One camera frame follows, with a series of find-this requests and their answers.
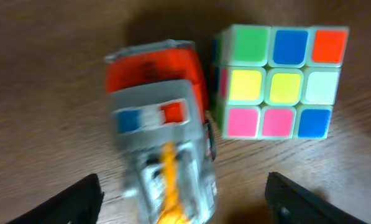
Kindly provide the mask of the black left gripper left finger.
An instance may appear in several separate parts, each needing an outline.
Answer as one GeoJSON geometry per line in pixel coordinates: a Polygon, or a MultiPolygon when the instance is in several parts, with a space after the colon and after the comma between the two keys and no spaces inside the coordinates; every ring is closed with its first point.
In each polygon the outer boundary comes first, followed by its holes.
{"type": "Polygon", "coordinates": [[[90,174],[7,224],[96,224],[104,192],[90,174]]]}

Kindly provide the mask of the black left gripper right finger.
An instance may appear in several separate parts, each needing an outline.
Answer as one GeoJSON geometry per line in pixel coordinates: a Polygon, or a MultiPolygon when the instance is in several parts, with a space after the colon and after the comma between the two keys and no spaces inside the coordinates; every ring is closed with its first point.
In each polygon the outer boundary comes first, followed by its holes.
{"type": "Polygon", "coordinates": [[[279,172],[268,174],[265,199],[273,221],[279,224],[366,224],[279,172]]]}

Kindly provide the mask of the grey red toy truck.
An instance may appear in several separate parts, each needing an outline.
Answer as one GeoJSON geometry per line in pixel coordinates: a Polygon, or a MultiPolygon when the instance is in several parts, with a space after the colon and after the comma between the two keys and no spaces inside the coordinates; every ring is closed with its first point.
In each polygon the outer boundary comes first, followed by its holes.
{"type": "Polygon", "coordinates": [[[204,73],[191,40],[125,47],[105,58],[124,196],[142,223],[207,223],[216,210],[214,132],[204,73]]]}

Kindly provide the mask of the colourful puzzle cube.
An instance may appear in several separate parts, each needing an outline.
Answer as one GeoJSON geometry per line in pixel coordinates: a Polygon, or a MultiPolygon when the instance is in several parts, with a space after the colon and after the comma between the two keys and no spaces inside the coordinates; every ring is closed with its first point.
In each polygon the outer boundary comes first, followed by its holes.
{"type": "Polygon", "coordinates": [[[213,39],[213,116],[224,139],[325,139],[349,28],[234,24],[213,39]]]}

